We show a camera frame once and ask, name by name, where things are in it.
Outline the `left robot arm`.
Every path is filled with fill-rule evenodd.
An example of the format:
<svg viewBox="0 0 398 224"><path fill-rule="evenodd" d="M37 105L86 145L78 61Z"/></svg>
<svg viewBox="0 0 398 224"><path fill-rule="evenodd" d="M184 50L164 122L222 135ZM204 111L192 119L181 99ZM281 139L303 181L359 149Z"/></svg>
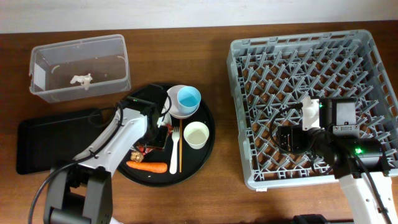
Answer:
<svg viewBox="0 0 398 224"><path fill-rule="evenodd" d="M169 100L160 85L147 85L117 103L106 129L68 164L52 169L44 223L117 223L112 177L131 147L153 141Z"/></svg>

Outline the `red snack wrapper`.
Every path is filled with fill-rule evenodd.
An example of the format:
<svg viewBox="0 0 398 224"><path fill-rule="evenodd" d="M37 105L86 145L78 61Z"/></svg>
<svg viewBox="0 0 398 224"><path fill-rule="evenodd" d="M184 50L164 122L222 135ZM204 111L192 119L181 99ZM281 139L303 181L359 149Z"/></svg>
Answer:
<svg viewBox="0 0 398 224"><path fill-rule="evenodd" d="M159 132L153 140L147 143L138 142L135 144L134 147L143 155L146 155L154 150L163 151L167 142L167 138L172 133L172 131L173 127L171 124L160 126Z"/></svg>

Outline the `white tissue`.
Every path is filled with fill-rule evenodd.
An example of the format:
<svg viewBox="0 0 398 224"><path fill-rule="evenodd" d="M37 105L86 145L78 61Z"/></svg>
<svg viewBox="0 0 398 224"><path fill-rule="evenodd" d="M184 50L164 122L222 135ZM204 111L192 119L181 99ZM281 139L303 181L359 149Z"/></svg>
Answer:
<svg viewBox="0 0 398 224"><path fill-rule="evenodd" d="M78 82L81 86L84 87L85 90L88 90L92 80L93 78L91 77L90 73L88 73L87 75L75 75L70 80L70 84L75 84L76 82Z"/></svg>

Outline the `grey plate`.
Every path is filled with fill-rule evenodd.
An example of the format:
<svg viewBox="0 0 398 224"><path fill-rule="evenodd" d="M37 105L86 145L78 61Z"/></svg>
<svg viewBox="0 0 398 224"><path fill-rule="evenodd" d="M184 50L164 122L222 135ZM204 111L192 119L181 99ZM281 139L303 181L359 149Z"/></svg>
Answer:
<svg viewBox="0 0 398 224"><path fill-rule="evenodd" d="M170 108L170 103L166 102L162 109L162 113L166 112L169 108ZM159 119L157 121L158 127L166 126L168 124L172 124L172 118L171 118L170 113L167 113L167 114L159 117Z"/></svg>

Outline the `blue plastic cup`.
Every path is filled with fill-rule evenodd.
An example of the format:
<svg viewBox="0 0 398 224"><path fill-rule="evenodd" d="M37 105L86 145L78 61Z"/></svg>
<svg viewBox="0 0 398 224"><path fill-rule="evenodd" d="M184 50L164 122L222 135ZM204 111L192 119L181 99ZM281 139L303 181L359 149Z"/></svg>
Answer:
<svg viewBox="0 0 398 224"><path fill-rule="evenodd" d="M178 110L182 114L191 114L201 102L201 93L193 86L185 86L177 93Z"/></svg>

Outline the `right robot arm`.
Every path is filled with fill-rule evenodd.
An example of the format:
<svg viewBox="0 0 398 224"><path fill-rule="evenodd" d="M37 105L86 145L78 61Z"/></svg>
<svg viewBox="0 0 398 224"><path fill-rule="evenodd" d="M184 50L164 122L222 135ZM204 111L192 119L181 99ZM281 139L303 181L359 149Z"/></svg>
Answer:
<svg viewBox="0 0 398 224"><path fill-rule="evenodd" d="M375 138L361 138L355 98L315 98L280 110L301 111L302 122L279 126L271 141L284 154L323 159L339 182L355 223L397 223L386 151Z"/></svg>

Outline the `white cup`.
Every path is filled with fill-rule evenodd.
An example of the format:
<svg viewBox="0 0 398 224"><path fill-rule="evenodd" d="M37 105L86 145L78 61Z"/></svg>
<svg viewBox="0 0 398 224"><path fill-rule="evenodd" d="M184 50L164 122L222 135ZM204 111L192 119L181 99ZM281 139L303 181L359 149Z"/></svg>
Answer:
<svg viewBox="0 0 398 224"><path fill-rule="evenodd" d="M192 149L201 149L206 144L210 131L205 123L194 121L189 123L183 132L183 138Z"/></svg>

